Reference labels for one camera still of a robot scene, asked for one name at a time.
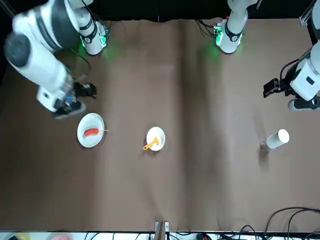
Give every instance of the brown table surface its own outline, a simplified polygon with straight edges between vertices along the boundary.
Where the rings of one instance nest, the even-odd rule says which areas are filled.
[[[290,112],[290,97],[262,94],[310,47],[295,19],[249,20],[232,55],[192,20],[113,23],[108,47],[87,56],[98,99],[83,100],[86,113],[110,129],[93,149],[77,141],[84,113],[54,120],[37,86],[9,67],[0,90],[0,228],[152,231],[165,219],[171,230],[262,231],[280,208],[320,208],[320,112]],[[58,58],[86,70],[68,51]],[[153,126],[166,133],[157,154],[143,151]],[[290,143],[259,160],[260,141],[281,128]],[[291,213],[269,230],[284,231]],[[301,213],[291,229],[319,222]]]

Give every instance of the black cable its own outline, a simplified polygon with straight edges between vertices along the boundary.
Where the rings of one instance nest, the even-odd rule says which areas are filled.
[[[83,56],[81,56],[79,53],[77,53],[77,52],[74,51],[73,49],[71,49],[71,48],[68,48],[68,49],[69,49],[71,52],[73,52],[75,55],[77,55],[79,58],[82,58],[83,61],[86,62],[86,64],[88,65],[88,72],[86,72],[85,74],[88,76],[89,73],[91,72],[91,64],[90,64],[90,62],[88,62],[87,59],[85,59]]]
[[[288,230],[287,230],[287,233],[288,233],[288,240],[290,238],[290,224],[291,224],[291,221],[292,219],[294,218],[294,216],[298,213],[301,213],[301,212],[306,212],[306,211],[309,211],[309,210],[306,210],[306,209],[302,209],[302,210],[299,210],[299,211],[296,211],[294,214],[291,215],[290,219],[289,219],[289,222],[288,222]]]
[[[95,18],[96,21],[99,21],[99,18],[90,10],[88,5],[84,2],[84,0],[81,0],[81,2],[84,4],[85,8],[90,12],[91,16]]]
[[[310,211],[314,211],[316,213],[320,213],[320,209],[316,209],[316,208],[310,208],[310,207],[302,207],[302,206],[291,206],[291,207],[286,207],[286,208],[282,208],[278,211],[275,211],[268,219],[268,222],[265,226],[265,230],[264,230],[264,234],[268,231],[268,227],[270,225],[271,219],[278,213],[283,212],[283,211],[287,211],[287,210],[310,210]]]
[[[244,229],[245,228],[250,228],[253,232],[254,232],[254,237],[255,237],[255,240],[258,240],[257,239],[257,235],[256,235],[256,231],[254,230],[254,228],[252,227],[252,226],[250,226],[250,225],[244,225],[242,228],[241,228],[241,230],[239,231],[239,239],[238,240],[240,240],[240,238],[241,238],[241,233],[244,231]]]
[[[207,31],[205,32],[201,26],[201,23],[198,20],[195,20],[195,22],[198,25],[203,37],[207,36],[207,37],[213,38],[214,34],[212,32],[210,32],[206,27],[204,27],[204,29]]]
[[[199,30],[200,30],[200,32],[201,32],[201,35],[202,35],[202,37],[206,37],[206,34],[205,34],[205,32],[204,32],[204,30],[201,28],[201,26],[200,26],[200,23],[198,23],[197,21],[195,21],[196,22],[196,24],[198,25],[198,27],[199,27]]]
[[[175,238],[176,240],[180,240],[179,238],[177,238],[176,236],[173,236],[172,234],[169,234],[171,237]]]
[[[320,230],[317,230],[317,231],[314,231],[314,232],[311,232],[309,235],[307,235],[306,237],[302,238],[302,240],[305,240],[309,237],[311,237],[313,234],[319,234],[320,233]]]
[[[214,26],[208,25],[208,24],[204,23],[204,21],[203,21],[202,19],[197,19],[196,21],[199,21],[199,23],[200,23],[201,25],[203,25],[204,27],[206,27],[206,28],[210,28],[210,29],[213,29],[213,28],[214,28]]]
[[[283,73],[283,71],[285,70],[285,68],[288,67],[288,66],[290,66],[291,64],[294,64],[294,63],[298,62],[299,59],[300,59],[300,58],[297,58],[297,59],[295,59],[295,60],[287,63],[286,65],[284,65],[284,67],[281,69],[281,72],[280,72],[280,81],[282,81],[282,79],[283,79],[283,78],[282,78],[282,73]]]
[[[139,233],[139,234],[136,236],[135,240],[137,240],[140,235],[141,235],[141,233]]]
[[[93,240],[100,232],[97,232],[95,235],[93,235],[92,238],[90,238],[90,240]]]
[[[191,232],[190,232],[190,229],[189,229],[189,232],[187,232],[187,233],[176,232],[176,234],[178,234],[180,236],[188,236],[188,235],[191,234]]]
[[[297,215],[298,213],[302,213],[302,212],[313,212],[313,213],[320,214],[320,212],[318,210],[315,211],[313,209],[302,209],[302,210],[296,211],[294,214],[292,214],[290,219],[289,219],[289,222],[288,222],[288,229],[287,229],[288,240],[289,240],[289,237],[290,237],[290,224],[291,224],[291,221],[292,221],[292,219],[294,218],[295,215]]]

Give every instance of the robotic arm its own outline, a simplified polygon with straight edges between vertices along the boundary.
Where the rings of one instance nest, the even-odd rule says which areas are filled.
[[[273,93],[284,92],[285,96],[293,95],[294,99],[288,103],[292,111],[315,110],[320,108],[320,0],[312,9],[312,27],[318,42],[299,59],[294,62],[280,80],[272,79],[263,86],[263,97]]]
[[[86,51],[98,54],[107,44],[108,29],[93,21],[85,4],[93,0],[49,0],[13,18],[12,33],[5,41],[8,62],[24,77],[39,85],[36,98],[61,118],[85,109],[77,97],[96,98],[96,87],[75,82],[71,72],[53,55],[72,47],[79,34]]]
[[[262,0],[228,0],[231,9],[230,16],[222,22],[213,25],[215,44],[226,54],[236,51],[241,42],[245,24],[248,20],[247,8],[257,4],[258,8]]]

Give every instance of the green led light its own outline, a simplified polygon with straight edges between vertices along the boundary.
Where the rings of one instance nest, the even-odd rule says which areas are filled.
[[[224,37],[224,33],[223,33],[222,31],[219,32],[219,33],[216,35],[216,37],[215,37],[215,44],[216,44],[217,46],[220,46],[223,37]]]
[[[105,36],[100,36],[100,41],[103,45],[105,45],[107,42],[107,38]]]
[[[84,41],[82,40],[82,37],[80,37],[80,39],[81,39],[81,42],[82,42],[82,46],[85,48],[85,43],[84,43]]]

